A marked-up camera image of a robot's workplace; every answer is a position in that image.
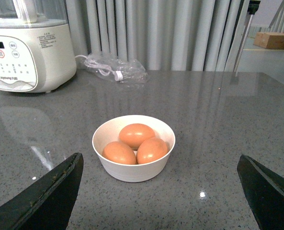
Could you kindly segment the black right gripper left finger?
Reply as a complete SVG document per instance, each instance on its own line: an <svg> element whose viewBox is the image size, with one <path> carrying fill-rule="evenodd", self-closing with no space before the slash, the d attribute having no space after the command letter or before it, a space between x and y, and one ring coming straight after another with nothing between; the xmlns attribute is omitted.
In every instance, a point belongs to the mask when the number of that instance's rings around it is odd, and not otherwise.
<svg viewBox="0 0 284 230"><path fill-rule="evenodd" d="M0 230L65 230L77 200L84 159L74 153L0 206Z"/></svg>

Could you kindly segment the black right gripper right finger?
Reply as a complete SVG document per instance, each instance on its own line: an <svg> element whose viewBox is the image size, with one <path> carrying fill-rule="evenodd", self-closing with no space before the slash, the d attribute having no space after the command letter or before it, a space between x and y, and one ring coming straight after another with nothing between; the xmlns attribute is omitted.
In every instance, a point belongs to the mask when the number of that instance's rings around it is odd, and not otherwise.
<svg viewBox="0 0 284 230"><path fill-rule="evenodd" d="M284 230L284 178L247 155L241 155L237 172L261 230Z"/></svg>

